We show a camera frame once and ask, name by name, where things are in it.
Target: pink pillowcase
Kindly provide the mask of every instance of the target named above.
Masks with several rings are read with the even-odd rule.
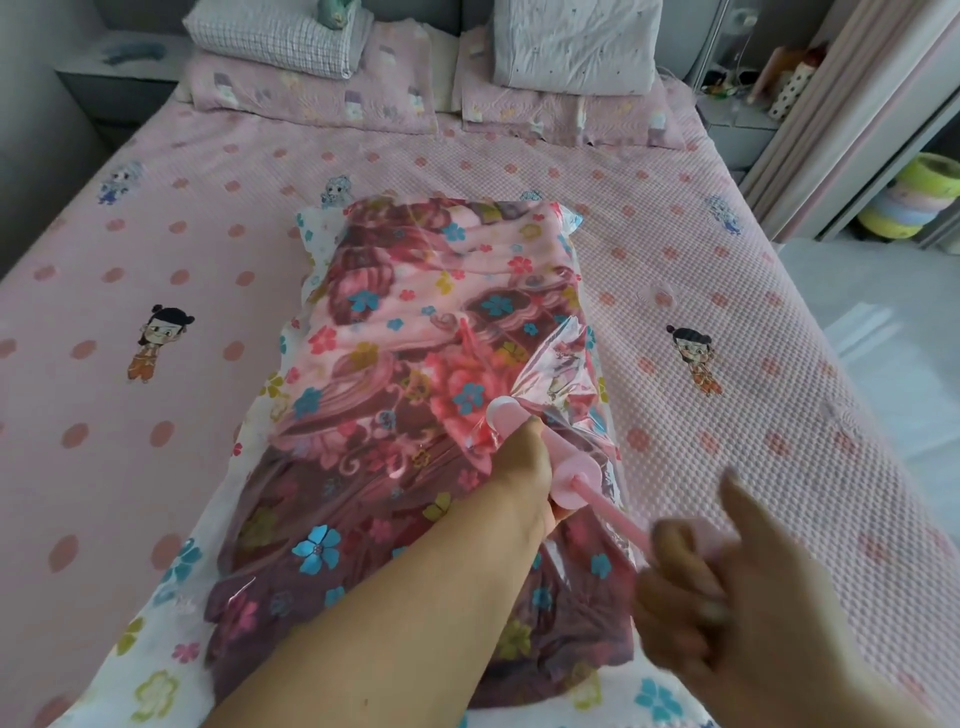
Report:
[[[430,38],[413,20],[374,23],[348,81],[197,51],[186,70],[197,109],[237,109],[317,127],[434,133]]]
[[[455,84],[463,95],[468,132],[543,139],[565,147],[686,147],[660,76],[644,96],[571,96],[493,85],[492,68],[487,29],[474,28],[460,36]]]

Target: floral blanket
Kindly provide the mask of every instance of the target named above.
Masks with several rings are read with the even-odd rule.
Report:
[[[616,458],[561,206],[377,197],[332,212],[348,221],[206,604],[218,700],[484,481],[493,398]],[[538,702],[630,661],[628,553],[589,510],[562,524],[471,707]]]

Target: white plaid pillow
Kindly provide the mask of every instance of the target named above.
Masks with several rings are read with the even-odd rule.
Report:
[[[314,0],[200,0],[183,19],[201,48],[328,79],[348,79],[373,25],[373,13],[350,3],[347,25],[317,20]]]

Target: pink bedsheet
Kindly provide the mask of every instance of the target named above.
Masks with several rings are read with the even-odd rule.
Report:
[[[175,103],[148,123],[115,158],[115,202],[92,182],[0,286],[5,723],[45,725],[80,694],[222,479],[298,309],[294,212],[384,189],[537,189],[582,212],[581,300],[631,509],[718,519],[713,479],[736,463],[830,567],[871,662],[955,720],[956,554],[669,88],[687,152],[562,149],[452,117],[439,138]],[[195,321],[130,380],[157,304]]]

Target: nightstand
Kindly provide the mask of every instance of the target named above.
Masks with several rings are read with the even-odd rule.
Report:
[[[107,31],[57,73],[115,150],[170,98],[192,53],[187,36]]]
[[[743,99],[697,96],[697,110],[720,158],[740,184],[777,135],[780,122],[767,116],[766,108],[748,106]]]

